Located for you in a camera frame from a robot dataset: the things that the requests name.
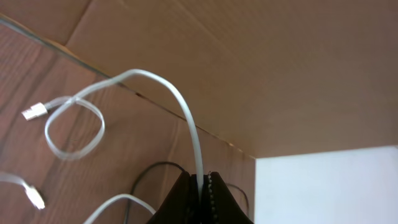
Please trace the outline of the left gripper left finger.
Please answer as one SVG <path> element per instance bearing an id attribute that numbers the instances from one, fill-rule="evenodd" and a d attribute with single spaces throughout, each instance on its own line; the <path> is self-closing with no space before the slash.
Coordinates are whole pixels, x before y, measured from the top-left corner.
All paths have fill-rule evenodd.
<path id="1" fill-rule="evenodd" d="M 199 211 L 196 175 L 185 171 L 147 224 L 199 224 Z"/>

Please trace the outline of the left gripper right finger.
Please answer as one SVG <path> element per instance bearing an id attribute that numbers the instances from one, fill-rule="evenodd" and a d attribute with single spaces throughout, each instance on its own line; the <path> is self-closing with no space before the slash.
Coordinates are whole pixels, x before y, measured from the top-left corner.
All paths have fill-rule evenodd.
<path id="1" fill-rule="evenodd" d="M 202 224 L 253 224 L 241 210 L 218 172 L 204 176 L 201 196 Z"/>

